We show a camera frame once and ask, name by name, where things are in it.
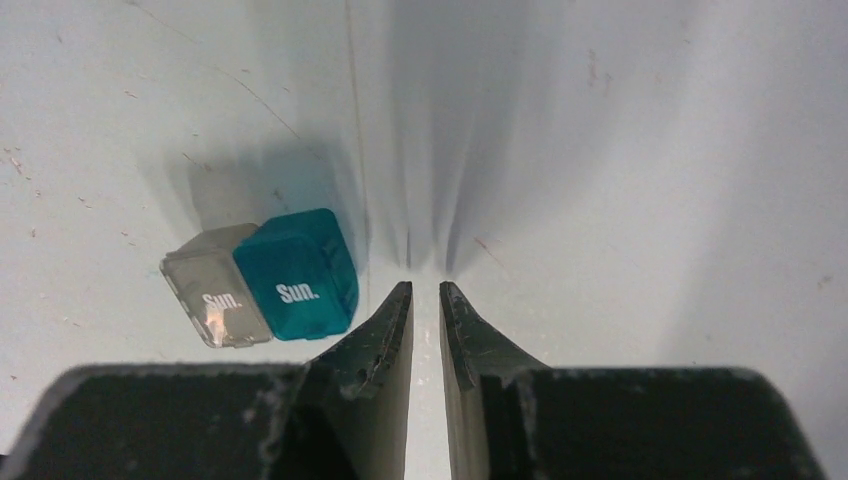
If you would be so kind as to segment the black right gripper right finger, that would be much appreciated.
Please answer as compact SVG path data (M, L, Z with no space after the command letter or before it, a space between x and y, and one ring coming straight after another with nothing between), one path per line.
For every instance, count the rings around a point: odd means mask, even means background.
M739 367L551 367L439 287L455 479L821 479L781 393Z

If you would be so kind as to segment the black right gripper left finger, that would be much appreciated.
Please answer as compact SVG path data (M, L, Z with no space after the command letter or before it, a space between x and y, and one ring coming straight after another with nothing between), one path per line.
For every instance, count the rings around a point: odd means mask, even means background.
M305 363L86 365L43 394L5 479L400 479L413 287Z

